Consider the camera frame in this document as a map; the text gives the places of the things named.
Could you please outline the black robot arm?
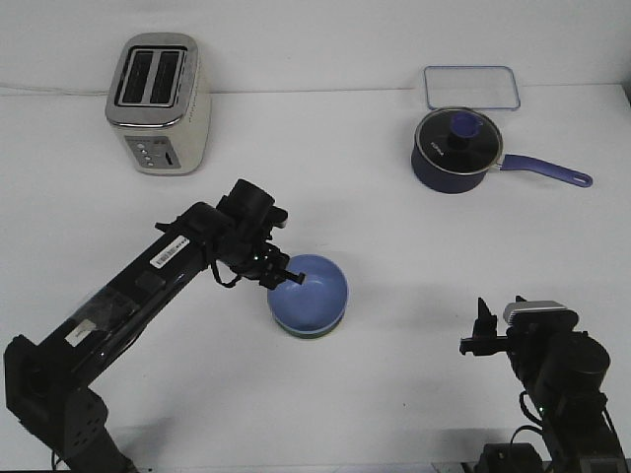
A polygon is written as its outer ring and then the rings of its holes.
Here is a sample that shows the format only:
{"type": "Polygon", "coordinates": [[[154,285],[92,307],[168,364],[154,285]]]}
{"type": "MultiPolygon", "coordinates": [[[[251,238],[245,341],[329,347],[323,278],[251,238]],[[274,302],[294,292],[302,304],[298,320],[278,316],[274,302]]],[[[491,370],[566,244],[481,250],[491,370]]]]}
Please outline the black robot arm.
{"type": "Polygon", "coordinates": [[[271,244],[288,214],[240,179],[216,206],[198,202],[162,236],[84,302],[39,344],[15,337],[4,353],[8,409],[73,472],[133,472],[105,421],[107,407],[90,387],[149,322],[200,272],[235,275],[273,290],[304,274],[288,271],[289,255],[271,244]]]}
{"type": "Polygon", "coordinates": [[[523,386],[525,430],[542,437],[544,462],[527,442],[484,445],[474,472],[626,472],[629,469],[600,387],[610,367],[605,348],[577,330],[579,316],[553,301],[517,297],[503,312],[508,328],[478,303],[472,334],[459,342],[462,354],[508,356],[523,386]]]}

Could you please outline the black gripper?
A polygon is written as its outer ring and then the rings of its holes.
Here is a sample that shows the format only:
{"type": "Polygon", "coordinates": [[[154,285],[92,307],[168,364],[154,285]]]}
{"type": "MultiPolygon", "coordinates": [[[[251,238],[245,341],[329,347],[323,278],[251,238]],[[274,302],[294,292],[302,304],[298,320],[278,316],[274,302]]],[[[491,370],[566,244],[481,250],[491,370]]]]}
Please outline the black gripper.
{"type": "MultiPolygon", "coordinates": [[[[517,295],[516,303],[524,303],[526,299],[517,295]]],[[[497,316],[488,307],[481,297],[477,299],[477,318],[474,321],[470,337],[462,338],[458,350],[462,355],[471,353],[475,357],[491,356],[497,353],[506,353],[511,345],[507,336],[499,336],[497,333],[497,316]]]]}
{"type": "Polygon", "coordinates": [[[264,241],[252,248],[245,260],[229,266],[236,277],[232,285],[242,279],[257,282],[266,289],[276,289],[285,281],[302,285],[305,281],[303,272],[293,273],[287,270],[290,257],[277,246],[264,241]]]}

